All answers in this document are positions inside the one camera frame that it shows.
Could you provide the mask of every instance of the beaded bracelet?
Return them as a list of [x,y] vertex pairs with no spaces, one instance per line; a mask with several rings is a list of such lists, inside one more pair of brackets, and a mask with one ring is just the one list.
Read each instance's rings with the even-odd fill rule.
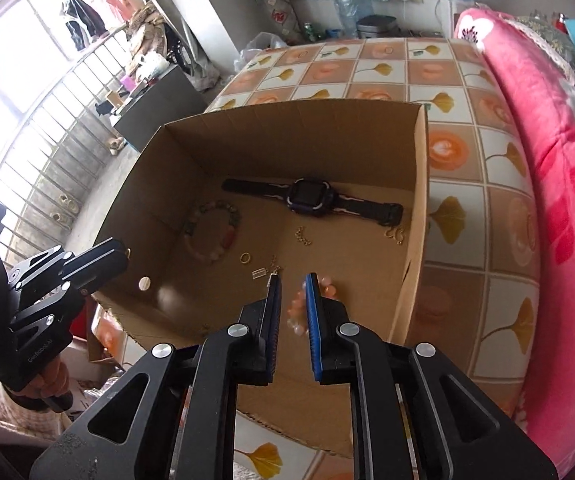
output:
[[[194,236],[194,231],[196,230],[196,224],[198,220],[208,211],[213,209],[222,209],[230,214],[230,219],[228,222],[227,229],[223,235],[220,243],[216,246],[216,249],[211,251],[208,255],[199,253],[192,245],[192,237]],[[195,209],[186,220],[183,225],[183,234],[185,239],[185,247],[187,252],[191,254],[195,259],[204,264],[211,264],[221,258],[225,254],[236,238],[236,230],[238,229],[238,224],[240,223],[240,213],[238,209],[232,204],[225,202],[225,200],[214,200],[212,202],[206,202],[199,208]]]

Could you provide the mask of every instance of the small cardboard box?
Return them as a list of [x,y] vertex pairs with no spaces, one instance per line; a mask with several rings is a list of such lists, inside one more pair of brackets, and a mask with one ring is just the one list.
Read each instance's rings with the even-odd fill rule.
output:
[[[227,177],[288,183],[303,176],[340,192],[404,206],[405,241],[384,236],[374,221],[331,214],[297,215],[275,200],[226,193]],[[283,268],[283,312],[274,383],[242,386],[238,409],[308,446],[351,453],[347,386],[318,386],[309,338],[286,325],[286,310],[304,276],[331,276],[349,317],[384,340],[405,341],[416,298],[426,235],[425,108],[368,100],[284,102],[234,108],[167,124],[154,136],[120,190],[98,240],[131,248],[123,275],[99,292],[126,331],[146,349],[159,342],[200,343],[235,322],[246,303],[264,298],[272,256]],[[212,200],[241,214],[230,250],[212,265],[195,260],[182,227],[190,211]],[[225,211],[204,215],[194,246],[209,254],[221,240]],[[305,246],[295,232],[312,241]],[[251,262],[240,262],[242,253]],[[147,291],[139,280],[151,279]]]

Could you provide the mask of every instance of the silver screw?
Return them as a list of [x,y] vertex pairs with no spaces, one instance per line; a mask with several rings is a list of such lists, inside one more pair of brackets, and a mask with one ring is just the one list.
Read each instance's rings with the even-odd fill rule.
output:
[[158,357],[158,359],[163,359],[171,354],[171,345],[167,343],[160,343],[152,348],[152,355]]
[[360,331],[359,326],[355,325],[354,323],[343,323],[339,327],[339,332],[349,337],[355,336],[356,334],[359,333],[359,331]]
[[232,337],[243,337],[250,331],[245,325],[241,323],[233,324],[227,329],[227,333]]
[[437,349],[430,343],[419,343],[416,345],[416,353],[421,357],[432,357],[436,352]]

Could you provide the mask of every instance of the smartwatch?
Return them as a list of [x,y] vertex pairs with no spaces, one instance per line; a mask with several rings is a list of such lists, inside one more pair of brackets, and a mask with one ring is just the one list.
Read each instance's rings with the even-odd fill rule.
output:
[[337,192],[329,182],[315,178],[300,178],[293,184],[270,184],[228,178],[221,189],[285,202],[292,211],[302,215],[324,216],[342,213],[368,220],[379,225],[396,227],[401,223],[403,206],[397,203],[379,203]]

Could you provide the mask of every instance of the pink floral blanket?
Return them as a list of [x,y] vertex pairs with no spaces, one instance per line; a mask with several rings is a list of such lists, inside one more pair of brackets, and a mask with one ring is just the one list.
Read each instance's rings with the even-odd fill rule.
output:
[[475,43],[494,71],[534,181],[541,295],[515,420],[562,478],[575,465],[575,87],[506,18],[471,9],[456,34]]

